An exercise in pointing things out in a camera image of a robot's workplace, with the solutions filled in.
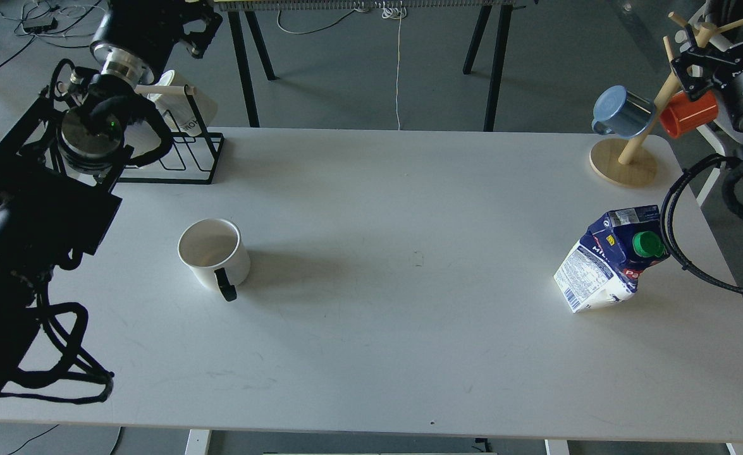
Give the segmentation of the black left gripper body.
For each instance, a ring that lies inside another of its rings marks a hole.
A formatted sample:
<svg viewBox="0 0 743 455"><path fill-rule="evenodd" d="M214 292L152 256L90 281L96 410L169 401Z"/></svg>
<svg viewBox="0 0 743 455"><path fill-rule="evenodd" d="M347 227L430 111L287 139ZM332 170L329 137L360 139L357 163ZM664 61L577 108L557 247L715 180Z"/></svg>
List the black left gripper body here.
<svg viewBox="0 0 743 455"><path fill-rule="evenodd" d="M127 84L155 84L178 43L195 59L206 54L222 24L207 1L109 1L91 41L101 75Z"/></svg>

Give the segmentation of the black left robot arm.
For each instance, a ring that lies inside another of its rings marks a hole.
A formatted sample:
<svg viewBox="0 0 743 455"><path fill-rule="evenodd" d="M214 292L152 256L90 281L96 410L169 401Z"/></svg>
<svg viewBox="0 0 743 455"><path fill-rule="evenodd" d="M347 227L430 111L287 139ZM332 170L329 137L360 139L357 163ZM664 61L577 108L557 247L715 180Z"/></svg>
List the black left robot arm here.
<svg viewBox="0 0 743 455"><path fill-rule="evenodd" d="M128 166L160 161L175 139L154 85L181 43L204 57L222 17L209 1L110 1L90 44L99 69L62 59L0 141L0 398L102 403L114 373L83 348L79 302L51 303L56 269L94 255L121 205Z"/></svg>

